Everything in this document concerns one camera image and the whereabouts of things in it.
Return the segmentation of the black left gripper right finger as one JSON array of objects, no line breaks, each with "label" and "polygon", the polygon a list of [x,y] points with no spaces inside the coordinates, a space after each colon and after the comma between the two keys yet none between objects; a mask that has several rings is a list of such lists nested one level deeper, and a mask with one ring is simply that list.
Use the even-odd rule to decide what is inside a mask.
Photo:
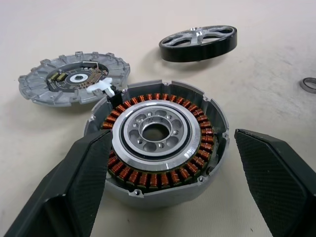
[{"label": "black left gripper right finger", "polygon": [[316,173],[288,143],[235,130],[247,184],[272,236],[316,235]]}]

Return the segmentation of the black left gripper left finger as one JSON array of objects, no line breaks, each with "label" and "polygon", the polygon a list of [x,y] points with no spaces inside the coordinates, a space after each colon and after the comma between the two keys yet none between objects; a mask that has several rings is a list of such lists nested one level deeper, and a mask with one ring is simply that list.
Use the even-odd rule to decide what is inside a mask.
[{"label": "black left gripper left finger", "polygon": [[7,237],[88,237],[107,176],[112,132],[100,130],[74,142],[43,177]]}]

